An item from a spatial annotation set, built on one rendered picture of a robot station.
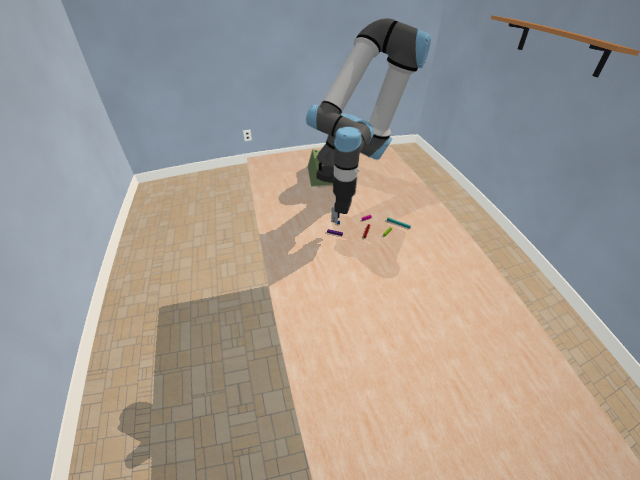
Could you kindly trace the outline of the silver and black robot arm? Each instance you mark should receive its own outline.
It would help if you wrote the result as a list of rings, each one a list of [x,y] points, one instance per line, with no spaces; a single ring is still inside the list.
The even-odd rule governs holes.
[[[428,33],[393,20],[374,21],[357,35],[353,50],[321,105],[312,105],[308,110],[307,125],[328,134],[317,157],[324,166],[356,169],[362,150],[362,154],[379,160],[392,140],[389,137],[392,119],[410,75],[424,66],[431,43]],[[389,68],[370,121],[341,114],[372,58],[379,52],[388,54]]]

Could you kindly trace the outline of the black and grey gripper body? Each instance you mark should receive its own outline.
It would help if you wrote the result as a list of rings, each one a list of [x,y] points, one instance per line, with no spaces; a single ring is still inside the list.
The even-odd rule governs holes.
[[[358,168],[358,167],[357,167]],[[356,193],[357,172],[354,170],[337,170],[337,167],[322,166],[319,163],[317,179],[333,184],[333,193],[336,195],[335,212],[347,214],[351,206],[352,197]]]

